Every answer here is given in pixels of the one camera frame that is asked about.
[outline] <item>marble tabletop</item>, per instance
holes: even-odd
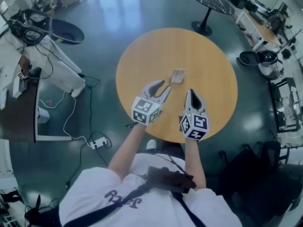
[[[235,9],[226,0],[196,0],[196,1],[220,13],[224,13],[228,15],[233,15],[235,13]]]

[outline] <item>green floor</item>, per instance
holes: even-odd
[[[101,80],[93,90],[92,129],[112,140],[111,149],[99,150],[107,162],[127,136],[129,129],[125,125],[131,122],[116,92],[116,69],[122,53],[133,40],[148,31],[164,27],[191,30],[191,22],[202,20],[206,12],[207,8],[195,0],[83,0],[58,12],[58,17],[79,26],[86,36],[82,44],[60,45],[61,48],[85,75]],[[250,50],[250,46],[234,19],[213,11],[208,25],[213,30],[209,39],[226,54],[238,81],[238,102],[231,120],[216,135],[200,143],[205,172],[217,174],[223,168],[219,150],[225,150],[233,158],[243,143],[253,146],[258,140],[271,140],[269,129],[276,132],[276,123],[266,81],[257,68],[243,67],[237,62],[239,54]],[[41,99],[52,100],[54,105],[62,94],[56,87],[44,84]],[[89,94],[86,89],[77,98],[75,114],[67,124],[67,132],[74,137],[89,136]],[[48,130],[63,135],[63,125],[73,106],[74,100],[66,97],[50,111]],[[146,134],[142,147],[152,138]],[[83,140],[10,143],[15,176],[27,205],[34,206],[38,194],[41,194],[42,206],[54,198],[62,199],[66,193],[65,183],[79,164],[82,144]],[[85,147],[80,169],[94,166],[105,164],[94,150]]]

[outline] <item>white cable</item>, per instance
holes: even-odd
[[[73,136],[71,136],[69,133],[67,133],[66,131],[65,131],[65,125],[66,125],[66,123],[68,122],[68,120],[70,119],[70,117],[72,116],[72,114],[74,113],[74,111],[75,111],[75,108],[76,108],[76,99],[75,99],[75,105],[74,105],[74,109],[72,110],[72,113],[71,113],[71,115],[67,118],[67,120],[66,120],[66,122],[65,122],[65,124],[64,124],[64,126],[63,126],[63,131],[64,131],[64,133],[66,133],[68,136],[70,136],[72,139],[74,139],[74,140],[78,140],[78,139],[80,139],[80,138],[84,138],[84,140],[85,140],[85,142],[86,142],[86,144],[90,147],[90,145],[88,144],[88,142],[87,142],[87,140],[86,140],[86,138],[84,137],[84,136],[80,136],[80,137],[78,137],[78,138],[74,138]]]
[[[66,92],[64,92],[63,93],[63,97],[62,97],[62,99],[57,103],[57,105],[55,106],[55,107],[49,107],[49,106],[46,106],[45,105],[45,103],[42,101],[42,100],[39,100],[39,102],[41,102],[41,103],[43,103],[43,105],[44,105],[44,107],[46,107],[46,108],[50,108],[50,109],[55,109],[59,104],[60,104],[60,102],[62,102],[63,101],[63,99],[64,99],[64,96],[65,96],[65,93]]]

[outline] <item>white shoe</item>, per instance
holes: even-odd
[[[85,84],[83,84],[80,88],[74,89],[71,93],[71,96],[76,98],[77,96],[80,95],[80,93],[84,90]]]
[[[156,149],[157,142],[155,140],[150,140],[147,142],[146,149]]]

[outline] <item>white card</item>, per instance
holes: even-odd
[[[182,83],[185,77],[185,69],[173,69],[170,83]]]

